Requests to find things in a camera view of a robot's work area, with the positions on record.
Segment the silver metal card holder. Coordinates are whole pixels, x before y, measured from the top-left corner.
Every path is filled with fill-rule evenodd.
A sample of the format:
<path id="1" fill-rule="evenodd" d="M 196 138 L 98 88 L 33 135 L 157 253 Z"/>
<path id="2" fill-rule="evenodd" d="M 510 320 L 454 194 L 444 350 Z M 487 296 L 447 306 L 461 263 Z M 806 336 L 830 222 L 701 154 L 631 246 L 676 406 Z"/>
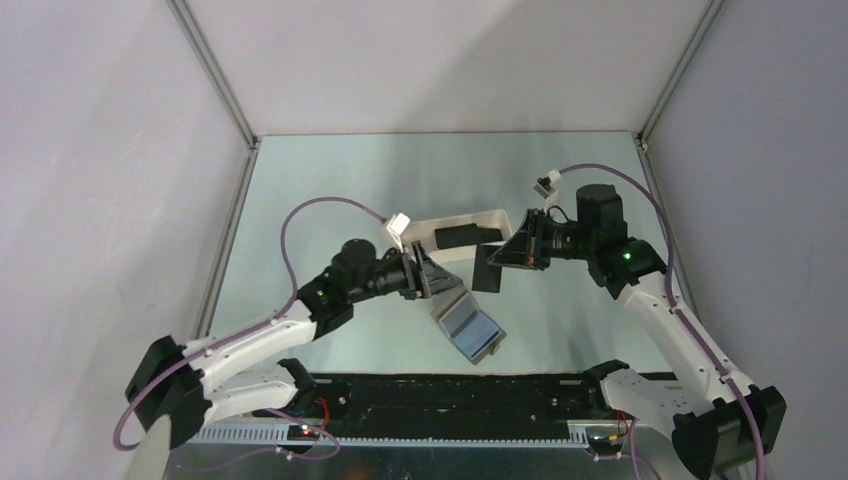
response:
<path id="1" fill-rule="evenodd" d="M 431 311 L 431 318 L 448 341 L 472 365 L 494 355 L 506 331 L 467 289 L 455 289 Z"/>

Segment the white plastic tray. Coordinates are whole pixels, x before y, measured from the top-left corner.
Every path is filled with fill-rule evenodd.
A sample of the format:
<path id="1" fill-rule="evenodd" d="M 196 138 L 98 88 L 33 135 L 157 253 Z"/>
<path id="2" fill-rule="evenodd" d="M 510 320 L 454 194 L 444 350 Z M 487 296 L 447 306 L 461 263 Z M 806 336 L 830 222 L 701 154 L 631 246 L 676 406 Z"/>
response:
<path id="1" fill-rule="evenodd" d="M 437 263 L 473 260 L 478 245 L 502 245 L 513 235 L 503 209 L 412 221 L 400 236 L 404 246 L 419 242 Z"/>

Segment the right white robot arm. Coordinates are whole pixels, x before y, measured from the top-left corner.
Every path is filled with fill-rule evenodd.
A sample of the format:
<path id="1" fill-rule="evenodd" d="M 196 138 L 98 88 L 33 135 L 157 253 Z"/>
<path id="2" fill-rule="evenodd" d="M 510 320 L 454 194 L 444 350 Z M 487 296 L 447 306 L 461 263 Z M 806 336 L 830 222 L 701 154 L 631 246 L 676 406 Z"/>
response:
<path id="1" fill-rule="evenodd" d="M 609 360 L 583 374 L 585 411 L 596 418 L 616 410 L 631 415 L 668 438 L 697 479 L 747 463 L 754 464 L 756 478 L 765 478 L 765 457 L 787 409 L 782 394 L 744 374 L 667 286 L 669 266 L 648 242 L 629 235 L 614 186 L 579 188 L 576 211 L 575 219 L 558 222 L 545 210 L 528 210 L 488 264 L 542 271 L 555 259 L 585 262 L 594 282 L 638 316 L 680 385 L 670 390 Z"/>

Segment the black credit card stack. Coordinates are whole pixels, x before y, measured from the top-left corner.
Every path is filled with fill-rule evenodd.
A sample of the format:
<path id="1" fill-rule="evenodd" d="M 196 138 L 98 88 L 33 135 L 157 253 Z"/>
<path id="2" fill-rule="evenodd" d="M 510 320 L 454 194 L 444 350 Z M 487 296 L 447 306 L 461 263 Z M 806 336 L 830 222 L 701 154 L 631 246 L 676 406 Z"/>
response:
<path id="1" fill-rule="evenodd" d="M 499 228 L 481 227 L 476 223 L 438 228 L 434 230 L 434 237 L 436 246 L 439 250 L 487 244 L 504 240 L 503 234 Z"/>

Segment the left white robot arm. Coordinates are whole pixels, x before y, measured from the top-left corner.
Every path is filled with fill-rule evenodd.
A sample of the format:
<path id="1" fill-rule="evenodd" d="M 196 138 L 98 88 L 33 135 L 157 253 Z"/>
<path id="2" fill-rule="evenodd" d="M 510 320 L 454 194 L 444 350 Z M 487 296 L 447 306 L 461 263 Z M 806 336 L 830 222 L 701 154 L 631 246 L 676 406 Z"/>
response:
<path id="1" fill-rule="evenodd" d="M 378 256 L 371 242 L 350 240 L 280 312 L 226 337 L 185 344 L 171 336 L 154 341 L 126 387 L 128 409 L 113 442 L 129 450 L 121 433 L 130 416 L 145 430 L 169 418 L 171 449 L 229 417 L 269 409 L 304 416 L 315 406 L 316 382 L 300 361 L 281 358 L 284 350 L 339 329 L 352 319 L 358 302 L 393 293 L 406 300 L 428 299 L 462 284 L 418 242 Z"/>

